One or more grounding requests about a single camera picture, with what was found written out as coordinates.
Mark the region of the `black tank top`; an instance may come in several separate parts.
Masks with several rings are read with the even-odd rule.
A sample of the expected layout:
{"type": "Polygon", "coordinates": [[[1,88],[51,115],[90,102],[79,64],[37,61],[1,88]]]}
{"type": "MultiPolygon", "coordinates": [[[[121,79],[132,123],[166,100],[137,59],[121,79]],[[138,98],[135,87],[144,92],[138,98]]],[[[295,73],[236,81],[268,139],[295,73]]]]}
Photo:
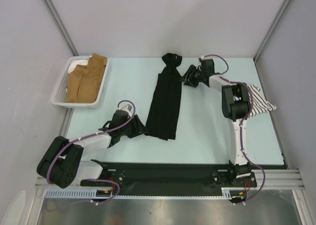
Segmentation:
{"type": "Polygon", "coordinates": [[[182,56],[167,53],[162,57],[165,67],[158,74],[157,85],[146,121],[146,136],[175,140],[180,113],[182,76],[177,70],[182,56]]]}

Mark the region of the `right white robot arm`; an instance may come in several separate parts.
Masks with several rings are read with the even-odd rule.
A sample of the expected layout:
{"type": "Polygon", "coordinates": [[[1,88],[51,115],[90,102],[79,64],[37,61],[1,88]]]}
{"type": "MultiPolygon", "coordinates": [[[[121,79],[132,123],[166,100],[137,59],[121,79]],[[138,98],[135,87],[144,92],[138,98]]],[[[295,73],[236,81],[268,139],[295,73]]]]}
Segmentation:
{"type": "Polygon", "coordinates": [[[246,159],[245,128],[253,107],[249,87],[245,83],[230,81],[222,74],[216,73],[213,59],[199,61],[199,66],[189,66],[181,81],[194,88],[203,83],[221,93],[222,113],[230,127],[230,163],[234,166],[247,165],[249,161],[246,159]]]}

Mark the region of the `striped white tank top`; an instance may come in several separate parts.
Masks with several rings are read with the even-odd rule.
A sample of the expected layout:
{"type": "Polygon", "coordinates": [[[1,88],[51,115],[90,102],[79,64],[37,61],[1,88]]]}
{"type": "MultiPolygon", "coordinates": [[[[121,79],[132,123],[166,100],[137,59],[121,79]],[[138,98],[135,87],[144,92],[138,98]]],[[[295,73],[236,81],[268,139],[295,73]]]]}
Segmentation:
{"type": "Polygon", "coordinates": [[[255,85],[249,85],[248,87],[252,93],[253,102],[253,108],[248,118],[252,118],[258,114],[276,110],[277,107],[264,98],[264,96],[261,94],[261,89],[259,87],[255,85]]]}

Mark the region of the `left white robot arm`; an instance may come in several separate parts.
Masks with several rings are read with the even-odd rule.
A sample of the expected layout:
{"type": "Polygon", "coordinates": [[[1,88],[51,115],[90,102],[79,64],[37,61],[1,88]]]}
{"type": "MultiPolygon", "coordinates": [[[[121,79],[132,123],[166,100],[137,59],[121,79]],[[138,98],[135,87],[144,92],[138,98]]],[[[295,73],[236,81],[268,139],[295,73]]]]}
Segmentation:
{"type": "Polygon", "coordinates": [[[72,183],[82,181],[94,181],[98,185],[106,184],[109,179],[106,166],[96,159],[83,161],[82,158],[114,146],[123,136],[134,138],[148,133],[148,128],[131,110],[130,104],[118,108],[112,119],[94,134],[72,141],[57,136],[40,160],[37,174],[45,178],[49,184],[59,188],[66,188],[72,183]]]}

